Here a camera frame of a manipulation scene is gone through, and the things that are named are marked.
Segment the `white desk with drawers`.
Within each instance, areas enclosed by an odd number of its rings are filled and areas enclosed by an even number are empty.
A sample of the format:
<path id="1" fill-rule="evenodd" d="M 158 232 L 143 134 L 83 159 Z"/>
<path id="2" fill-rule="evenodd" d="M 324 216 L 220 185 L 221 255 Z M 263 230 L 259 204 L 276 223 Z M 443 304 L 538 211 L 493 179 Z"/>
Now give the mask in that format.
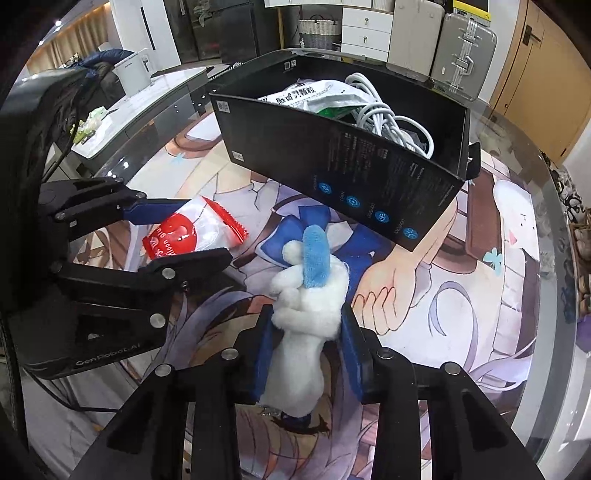
<path id="1" fill-rule="evenodd" d="M 329 6 L 342 8 L 341 51 L 386 62 L 394 23 L 394 1 L 266 1 L 267 8 Z"/>

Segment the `wooden shoe rack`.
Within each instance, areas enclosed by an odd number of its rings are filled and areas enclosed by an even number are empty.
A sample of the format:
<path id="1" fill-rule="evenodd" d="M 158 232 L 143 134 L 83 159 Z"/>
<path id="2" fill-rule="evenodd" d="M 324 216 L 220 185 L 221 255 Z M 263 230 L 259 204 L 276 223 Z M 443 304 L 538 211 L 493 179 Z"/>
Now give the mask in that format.
<path id="1" fill-rule="evenodd" d="M 590 226 L 569 225 L 573 270 L 580 318 L 590 314 Z"/>

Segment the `black cardboard storage box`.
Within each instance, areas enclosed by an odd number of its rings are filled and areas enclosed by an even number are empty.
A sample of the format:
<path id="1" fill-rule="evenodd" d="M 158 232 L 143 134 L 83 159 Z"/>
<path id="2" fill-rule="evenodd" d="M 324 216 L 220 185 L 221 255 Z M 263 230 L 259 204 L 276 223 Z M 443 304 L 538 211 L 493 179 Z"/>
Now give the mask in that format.
<path id="1" fill-rule="evenodd" d="M 434 153 L 419 153 L 353 124 L 290 107 L 318 80 L 365 75 L 386 104 L 425 127 Z M 209 97 L 232 162 L 315 199 L 414 250 L 464 184 L 478 177 L 470 112 L 376 61 L 284 49 L 228 69 Z"/>

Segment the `beige suitcase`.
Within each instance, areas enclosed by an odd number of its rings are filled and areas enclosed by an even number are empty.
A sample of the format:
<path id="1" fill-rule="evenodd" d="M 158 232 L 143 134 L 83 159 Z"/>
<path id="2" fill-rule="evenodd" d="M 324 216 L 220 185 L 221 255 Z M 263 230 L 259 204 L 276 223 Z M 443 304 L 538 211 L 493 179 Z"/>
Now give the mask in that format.
<path id="1" fill-rule="evenodd" d="M 388 68 L 416 81 L 427 81 L 445 14 L 444 6 L 434 1 L 394 2 Z"/>

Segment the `white electric kettle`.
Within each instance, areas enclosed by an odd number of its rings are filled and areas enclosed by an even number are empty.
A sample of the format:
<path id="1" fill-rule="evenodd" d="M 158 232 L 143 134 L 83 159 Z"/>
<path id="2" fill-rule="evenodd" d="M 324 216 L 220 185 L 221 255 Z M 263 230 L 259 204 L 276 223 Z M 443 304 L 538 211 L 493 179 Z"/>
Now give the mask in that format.
<path id="1" fill-rule="evenodd" d="M 146 48 L 132 53 L 113 68 L 126 97 L 132 97 L 151 85 L 151 58 Z"/>

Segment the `red white snack bag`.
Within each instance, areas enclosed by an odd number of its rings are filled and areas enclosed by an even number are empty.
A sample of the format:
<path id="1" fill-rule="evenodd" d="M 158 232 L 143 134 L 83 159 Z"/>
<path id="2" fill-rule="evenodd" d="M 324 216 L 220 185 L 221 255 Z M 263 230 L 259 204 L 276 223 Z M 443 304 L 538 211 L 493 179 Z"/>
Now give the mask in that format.
<path id="1" fill-rule="evenodd" d="M 195 196 L 142 239 L 150 260 L 241 246 L 249 232 L 214 200 Z"/>

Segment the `anime print desk mat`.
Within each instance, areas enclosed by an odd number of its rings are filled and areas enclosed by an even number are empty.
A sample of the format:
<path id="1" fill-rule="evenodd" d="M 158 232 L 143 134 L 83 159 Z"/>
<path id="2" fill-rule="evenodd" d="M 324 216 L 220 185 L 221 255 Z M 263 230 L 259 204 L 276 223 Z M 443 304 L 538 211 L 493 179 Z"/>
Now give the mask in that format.
<path id="1" fill-rule="evenodd" d="M 351 271 L 349 302 L 360 324 L 413 362 L 459 363 L 511 417 L 533 360 L 539 254 L 532 205 L 491 153 L 442 217 L 408 251 L 315 200 L 228 159 L 197 125 L 147 159 L 148 139 L 104 166 L 151 197 L 202 195 L 245 225 L 226 274 L 202 295 L 180 294 L 165 346 L 120 363 L 53 381 L 23 382 L 29 438 L 58 478 L 67 478 L 112 412 L 158 364 L 197 366 L 235 342 L 270 304 L 287 241 L 320 223 L 332 253 Z"/>

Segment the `black refrigerator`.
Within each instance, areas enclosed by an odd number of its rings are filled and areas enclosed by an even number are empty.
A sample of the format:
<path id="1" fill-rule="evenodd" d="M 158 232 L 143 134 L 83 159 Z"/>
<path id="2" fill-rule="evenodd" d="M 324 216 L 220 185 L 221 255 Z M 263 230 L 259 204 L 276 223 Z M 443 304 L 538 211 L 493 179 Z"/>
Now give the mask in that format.
<path id="1" fill-rule="evenodd" d="M 280 49 L 279 17 L 263 0 L 168 0 L 180 62 L 246 62 Z"/>

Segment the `white green printed pouch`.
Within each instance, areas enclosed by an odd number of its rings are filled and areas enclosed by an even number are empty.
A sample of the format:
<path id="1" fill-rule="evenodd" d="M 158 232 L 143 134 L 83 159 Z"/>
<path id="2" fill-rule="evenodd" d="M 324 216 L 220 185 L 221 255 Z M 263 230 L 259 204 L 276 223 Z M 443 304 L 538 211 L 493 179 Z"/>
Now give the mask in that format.
<path id="1" fill-rule="evenodd" d="M 338 80 L 303 80 L 259 101 L 339 118 L 373 102 L 369 94 Z"/>

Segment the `silver aluminium suitcase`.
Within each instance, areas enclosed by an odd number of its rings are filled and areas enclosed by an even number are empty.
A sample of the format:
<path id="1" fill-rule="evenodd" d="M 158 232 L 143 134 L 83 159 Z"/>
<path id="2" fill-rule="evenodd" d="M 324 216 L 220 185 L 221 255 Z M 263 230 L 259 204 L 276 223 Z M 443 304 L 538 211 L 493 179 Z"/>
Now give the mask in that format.
<path id="1" fill-rule="evenodd" d="M 496 45 L 491 29 L 465 16 L 446 14 L 431 71 L 435 86 L 455 97 L 477 99 Z"/>

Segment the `blue puffer jacket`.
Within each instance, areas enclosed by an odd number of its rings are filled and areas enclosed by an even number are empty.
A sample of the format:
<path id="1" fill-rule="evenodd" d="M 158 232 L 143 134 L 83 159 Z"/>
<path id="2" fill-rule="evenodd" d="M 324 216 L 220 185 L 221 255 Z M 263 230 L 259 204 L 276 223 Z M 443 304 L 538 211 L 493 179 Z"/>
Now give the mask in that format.
<path id="1" fill-rule="evenodd" d="M 120 48 L 98 51 L 74 62 L 70 69 L 84 69 L 85 83 L 89 87 L 95 87 L 100 84 L 107 73 L 113 70 L 116 64 L 132 54 L 132 51 Z"/>

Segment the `grey white side cabinet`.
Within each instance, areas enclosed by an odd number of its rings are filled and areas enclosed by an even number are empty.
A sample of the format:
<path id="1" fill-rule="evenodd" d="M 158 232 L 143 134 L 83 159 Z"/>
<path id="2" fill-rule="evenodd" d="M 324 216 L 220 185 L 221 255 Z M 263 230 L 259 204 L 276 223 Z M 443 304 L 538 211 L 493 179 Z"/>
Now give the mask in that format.
<path id="1" fill-rule="evenodd" d="M 198 91 L 208 81 L 207 69 L 195 67 L 155 76 L 151 84 L 118 100 L 108 109 L 94 134 L 72 147 L 67 159 L 92 174 L 142 128 L 170 131 L 200 108 Z"/>

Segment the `white plush toy blue tag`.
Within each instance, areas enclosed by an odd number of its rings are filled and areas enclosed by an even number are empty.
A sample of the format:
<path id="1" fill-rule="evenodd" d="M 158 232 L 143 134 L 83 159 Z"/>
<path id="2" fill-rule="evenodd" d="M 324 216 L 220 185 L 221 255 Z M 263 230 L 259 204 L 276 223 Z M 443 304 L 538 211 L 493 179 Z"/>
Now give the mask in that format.
<path id="1" fill-rule="evenodd" d="M 318 225 L 283 245 L 281 255 L 288 267 L 270 280 L 270 294 L 276 297 L 271 321 L 283 337 L 273 350 L 260 402 L 301 419 L 324 394 L 322 348 L 339 336 L 349 268 L 332 255 L 328 235 Z"/>

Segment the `wooden door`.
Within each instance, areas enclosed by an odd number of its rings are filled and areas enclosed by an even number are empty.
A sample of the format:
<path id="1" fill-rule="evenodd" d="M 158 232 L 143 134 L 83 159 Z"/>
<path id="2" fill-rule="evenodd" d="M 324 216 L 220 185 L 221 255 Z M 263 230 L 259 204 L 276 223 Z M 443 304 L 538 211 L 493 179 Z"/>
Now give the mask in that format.
<path id="1" fill-rule="evenodd" d="M 561 27 L 522 1 L 509 53 L 490 100 L 555 164 L 562 165 L 590 120 L 590 68 Z"/>

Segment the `woven laundry basket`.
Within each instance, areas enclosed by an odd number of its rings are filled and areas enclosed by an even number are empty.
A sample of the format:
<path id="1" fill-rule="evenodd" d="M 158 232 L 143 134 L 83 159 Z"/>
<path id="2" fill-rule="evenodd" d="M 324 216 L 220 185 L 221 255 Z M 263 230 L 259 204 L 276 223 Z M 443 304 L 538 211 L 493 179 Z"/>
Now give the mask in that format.
<path id="1" fill-rule="evenodd" d="M 335 50 L 342 35 L 342 26 L 334 18 L 315 14 L 298 21 L 301 48 Z"/>

